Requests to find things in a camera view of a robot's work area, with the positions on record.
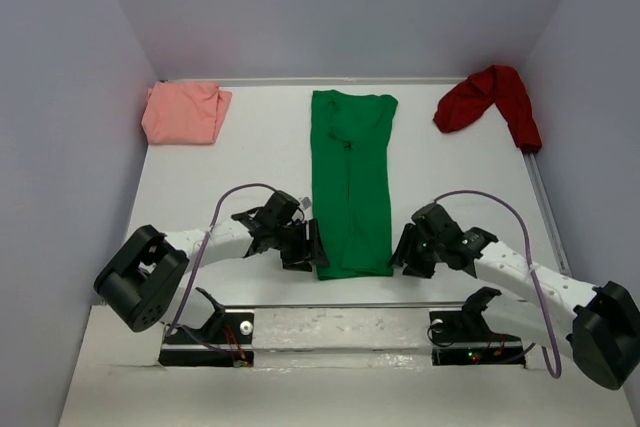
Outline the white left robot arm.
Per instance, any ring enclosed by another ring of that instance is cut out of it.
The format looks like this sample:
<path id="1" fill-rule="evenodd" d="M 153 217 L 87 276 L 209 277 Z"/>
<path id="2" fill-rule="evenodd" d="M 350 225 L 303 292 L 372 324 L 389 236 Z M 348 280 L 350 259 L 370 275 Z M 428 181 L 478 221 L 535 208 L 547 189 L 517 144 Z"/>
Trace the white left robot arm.
<path id="1" fill-rule="evenodd" d="M 209 345 L 225 326 L 225 308 L 197 286 L 200 268 L 278 252 L 284 269 L 310 272 L 329 261 L 319 223 L 305 217 L 311 202 L 273 190 L 266 203 L 205 228 L 162 233 L 137 228 L 94 281 L 96 294 L 133 332 L 160 323 Z"/>

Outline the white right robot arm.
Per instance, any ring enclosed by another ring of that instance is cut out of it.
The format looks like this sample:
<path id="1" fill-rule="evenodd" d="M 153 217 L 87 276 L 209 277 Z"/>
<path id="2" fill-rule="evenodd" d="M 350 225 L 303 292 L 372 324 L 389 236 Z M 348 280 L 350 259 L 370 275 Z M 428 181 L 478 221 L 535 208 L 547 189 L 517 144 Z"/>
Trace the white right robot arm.
<path id="1" fill-rule="evenodd" d="M 639 365 L 639 308 L 626 288 L 592 285 L 536 264 L 489 231 L 463 230 L 438 203 L 412 215 L 388 264 L 425 279 L 444 264 L 485 282 L 460 315 L 470 338 L 492 332 L 529 340 L 547 357 L 571 359 L 609 390 L 620 389 Z"/>

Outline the green t-shirt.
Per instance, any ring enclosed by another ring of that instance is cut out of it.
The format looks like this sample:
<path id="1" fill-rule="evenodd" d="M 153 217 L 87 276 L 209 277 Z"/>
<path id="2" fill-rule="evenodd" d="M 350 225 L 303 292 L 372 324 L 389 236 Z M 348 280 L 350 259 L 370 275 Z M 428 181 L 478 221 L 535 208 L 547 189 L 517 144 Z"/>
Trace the green t-shirt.
<path id="1" fill-rule="evenodd" d="M 320 280 L 393 275 L 387 148 L 397 106 L 391 95 L 312 94 L 312 208 L 328 258 Z"/>

